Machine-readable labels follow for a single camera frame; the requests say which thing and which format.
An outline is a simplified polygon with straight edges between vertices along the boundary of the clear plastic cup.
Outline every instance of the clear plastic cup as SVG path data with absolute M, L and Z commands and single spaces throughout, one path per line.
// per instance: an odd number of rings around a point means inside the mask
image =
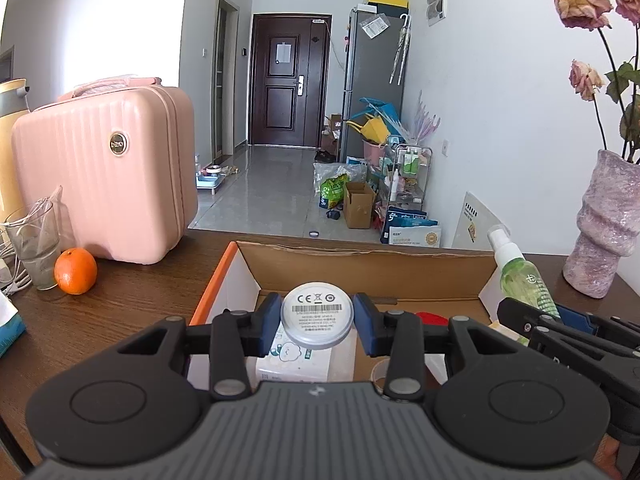
M 60 234 L 53 203 L 41 200 L 11 213 L 4 222 L 18 259 L 38 290 L 54 288 L 53 269 L 60 256 Z

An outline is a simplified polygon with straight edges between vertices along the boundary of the gray refrigerator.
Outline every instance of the gray refrigerator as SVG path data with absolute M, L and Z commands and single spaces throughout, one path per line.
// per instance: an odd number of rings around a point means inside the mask
M 404 20 L 389 18 L 391 26 L 371 39 L 359 25 L 371 16 L 370 12 L 361 10 L 353 10 L 351 12 L 344 105 L 342 107 L 341 162 L 345 162 L 348 156 L 362 158 L 364 155 L 362 136 L 346 124 L 346 121 L 351 119 L 354 114 L 363 111 L 367 107 L 366 104 L 360 102 L 361 98 L 371 97 L 392 103 L 396 107 L 398 114 L 401 113 L 402 109 L 404 77 L 402 78 L 402 84 L 398 86 L 400 64 L 398 64 L 393 84 L 389 84 L 389 78 L 394 67 L 400 30 Z

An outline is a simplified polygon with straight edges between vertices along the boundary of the orange fruit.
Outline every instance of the orange fruit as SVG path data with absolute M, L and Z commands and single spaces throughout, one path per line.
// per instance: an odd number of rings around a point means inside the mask
M 56 260 L 53 269 L 56 283 L 67 294 L 84 294 L 98 276 L 98 265 L 86 249 L 76 247 L 64 251 Z

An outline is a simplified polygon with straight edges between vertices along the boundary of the suitcase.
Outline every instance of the suitcase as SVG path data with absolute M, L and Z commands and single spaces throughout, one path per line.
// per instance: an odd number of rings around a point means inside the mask
M 12 148 L 25 203 L 56 200 L 61 249 L 154 264 L 198 210 L 193 106 L 154 78 L 90 83 L 18 120 Z

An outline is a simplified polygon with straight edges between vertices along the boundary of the pink ceramic vase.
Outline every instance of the pink ceramic vase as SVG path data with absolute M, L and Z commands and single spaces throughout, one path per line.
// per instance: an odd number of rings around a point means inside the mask
M 640 234 L 640 166 L 600 150 L 578 213 L 580 236 L 562 273 L 592 298 L 604 298 L 622 256 L 631 256 Z

